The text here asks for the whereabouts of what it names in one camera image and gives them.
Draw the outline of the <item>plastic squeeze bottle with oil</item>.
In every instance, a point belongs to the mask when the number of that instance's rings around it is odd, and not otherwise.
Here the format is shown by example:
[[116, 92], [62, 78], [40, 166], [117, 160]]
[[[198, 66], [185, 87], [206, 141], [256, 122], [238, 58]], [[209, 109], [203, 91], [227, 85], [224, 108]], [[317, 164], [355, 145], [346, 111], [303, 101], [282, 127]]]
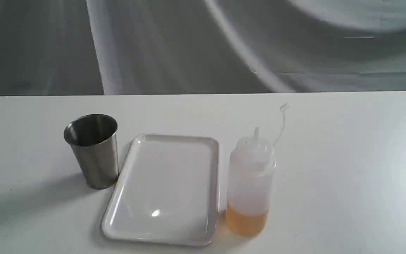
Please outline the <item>plastic squeeze bottle with oil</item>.
[[255, 237], [266, 225], [277, 170], [275, 146], [285, 130], [287, 109], [288, 103], [280, 106], [282, 126], [274, 142], [261, 137], [256, 127], [230, 154], [224, 219], [237, 235]]

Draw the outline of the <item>stainless steel cup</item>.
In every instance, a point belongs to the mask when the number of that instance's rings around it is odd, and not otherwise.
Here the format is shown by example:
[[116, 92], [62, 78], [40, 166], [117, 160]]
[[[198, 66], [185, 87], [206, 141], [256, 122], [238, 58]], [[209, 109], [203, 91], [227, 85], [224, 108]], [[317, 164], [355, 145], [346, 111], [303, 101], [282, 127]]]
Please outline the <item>stainless steel cup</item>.
[[113, 117], [89, 114], [70, 122], [63, 131], [87, 185], [93, 189], [106, 189], [118, 180], [117, 130]]

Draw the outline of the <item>white rectangular plastic tray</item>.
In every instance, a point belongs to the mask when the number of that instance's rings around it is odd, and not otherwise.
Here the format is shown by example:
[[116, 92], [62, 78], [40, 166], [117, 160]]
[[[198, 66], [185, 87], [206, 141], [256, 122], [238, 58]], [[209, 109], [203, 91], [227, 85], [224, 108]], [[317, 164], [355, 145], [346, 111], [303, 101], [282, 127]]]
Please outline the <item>white rectangular plastic tray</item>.
[[116, 241], [202, 247], [219, 216], [219, 142], [142, 134], [132, 140], [103, 215]]

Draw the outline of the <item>grey backdrop cloth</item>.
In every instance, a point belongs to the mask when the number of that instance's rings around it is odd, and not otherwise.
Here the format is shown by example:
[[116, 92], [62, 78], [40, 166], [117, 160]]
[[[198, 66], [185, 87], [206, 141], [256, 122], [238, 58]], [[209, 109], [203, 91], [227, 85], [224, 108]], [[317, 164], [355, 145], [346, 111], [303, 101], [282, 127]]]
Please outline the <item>grey backdrop cloth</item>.
[[0, 96], [406, 90], [406, 0], [0, 0]]

